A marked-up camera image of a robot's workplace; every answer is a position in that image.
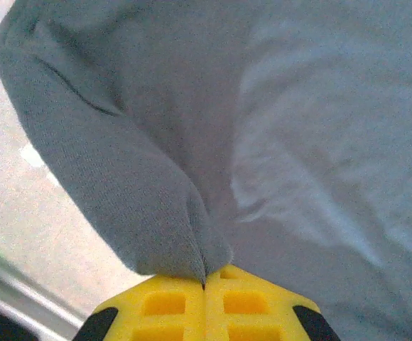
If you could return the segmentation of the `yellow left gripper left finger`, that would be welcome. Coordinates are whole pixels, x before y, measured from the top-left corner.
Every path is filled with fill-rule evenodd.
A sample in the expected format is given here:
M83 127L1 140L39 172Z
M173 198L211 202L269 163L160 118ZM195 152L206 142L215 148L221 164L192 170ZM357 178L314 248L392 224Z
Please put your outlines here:
M75 340L204 340L204 290L154 276L98 305Z

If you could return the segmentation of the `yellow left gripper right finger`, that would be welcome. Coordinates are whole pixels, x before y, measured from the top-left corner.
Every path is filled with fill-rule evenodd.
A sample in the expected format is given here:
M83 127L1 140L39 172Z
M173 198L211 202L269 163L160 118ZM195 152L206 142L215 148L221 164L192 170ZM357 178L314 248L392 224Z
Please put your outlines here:
M205 284L206 340L339 340L310 299L233 265Z

